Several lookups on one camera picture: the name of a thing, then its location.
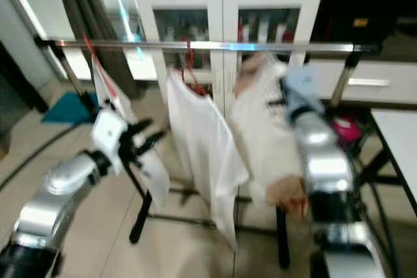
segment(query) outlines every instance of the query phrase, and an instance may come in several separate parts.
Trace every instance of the drawer handle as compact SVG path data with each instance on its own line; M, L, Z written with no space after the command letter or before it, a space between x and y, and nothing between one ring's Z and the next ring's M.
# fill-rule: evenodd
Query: drawer handle
M349 78L348 85L364 87L388 87L390 86L390 81L387 79Z

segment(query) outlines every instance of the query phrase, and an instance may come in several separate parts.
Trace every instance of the white drawer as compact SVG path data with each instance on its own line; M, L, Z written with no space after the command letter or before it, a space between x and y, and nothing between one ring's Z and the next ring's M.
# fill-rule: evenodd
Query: white drawer
M319 94L330 98L344 61L313 59ZM417 63L360 61L343 93L344 100L417 103Z

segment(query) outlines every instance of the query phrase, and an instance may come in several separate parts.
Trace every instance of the white table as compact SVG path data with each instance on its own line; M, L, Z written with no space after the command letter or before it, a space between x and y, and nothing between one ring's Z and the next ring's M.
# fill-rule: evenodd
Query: white table
M392 162L417 215L417 112L372 109L371 114L384 146L371 162L379 157L374 170Z

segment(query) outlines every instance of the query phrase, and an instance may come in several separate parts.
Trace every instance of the tiled floor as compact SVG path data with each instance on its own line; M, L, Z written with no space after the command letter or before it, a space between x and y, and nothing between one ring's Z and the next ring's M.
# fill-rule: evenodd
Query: tiled floor
M58 99L60 93L55 95L53 101ZM153 130L165 122L162 100L154 88L150 88L145 97L134 102L132 107L139 117L154 119ZM41 118L38 113L30 112L13 128L10 153L0 161L0 181L36 147L67 127L41 124ZM0 193L0 238L3 241L10 234L20 208L35 192L46 170L82 148L88 148L90 130L91 126L82 126L53 144ZM370 160L378 148L379 142L371 139L362 159ZM189 181L183 177L177 165L178 157L172 138L166 137L158 150L170 172L173 186L187 185ZM393 169L387 166L383 171L392 173ZM416 277L416 216L401 188L379 189L394 228L404 277ZM366 189L364 198L369 204L369 211L375 215L375 205ZM62 277L232 277L233 274L235 277L309 277L309 254L314 250L309 223L289 221L291 267L283 271L278 266L274 237L264 234L240 232L239 249L234 255L215 230L148 219L139 243L131 245L128 241L130 227L140 205L141 199L126 176L104 179L76 214L66 238ZM184 199L172 193L162 213L206 218L209 209L197 196ZM241 203L238 216L239 223L275 229L272 209Z

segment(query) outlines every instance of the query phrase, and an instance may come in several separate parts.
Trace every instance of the clothes rack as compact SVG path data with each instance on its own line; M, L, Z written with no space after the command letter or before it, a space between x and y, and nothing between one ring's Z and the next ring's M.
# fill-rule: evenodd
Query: clothes rack
M82 87L79 79L71 69L63 48L79 48L88 49L86 43L83 40L64 40L64 39L41 39L35 38L35 43L40 48L51 48L52 52L60 61L63 66L68 79L74 86L75 91L83 103L83 105L89 110L92 116L96 114L96 108L88 96L86 90ZM118 40L91 40L90 44L93 48L118 50L124 48L141 48L141 49L162 49L164 51L187 51L193 50L218 50L218 51L235 51L235 52L256 52L256 51L271 51L271 52L327 52L327 53L345 53L347 58L343 67L343 71L338 79L338 83L333 91L330 99L330 107L337 107L342 97L343 91L349 81L349 78L356 68L362 54L379 53L382 49L381 45L377 44L352 44L352 43L274 43L274 44L258 44L258 43L233 43L233 42L121 42ZM198 195L195 190L189 189L170 189L171 193L182 193L183 195ZM152 197L147 192L147 196L143 197L142 207L138 213L135 225L130 233L130 241L137 243L139 240L141 231L143 229L146 218L155 218L166 221L177 221L182 223L189 223L192 225L202 226L206 228L215 228L214 223L208 219L192 219L169 215L154 214L149 215L149 206L151 205ZM249 198L237 197L236 211L238 212L239 202L248 202ZM274 233L278 239L278 258L282 268L288 268L290 263L289 248L287 241L287 228L285 213L281 208L276 208L276 224L277 232L271 232L265 229L258 229L256 227L245 227L237 225L235 222L235 228L237 231L257 232L262 234Z

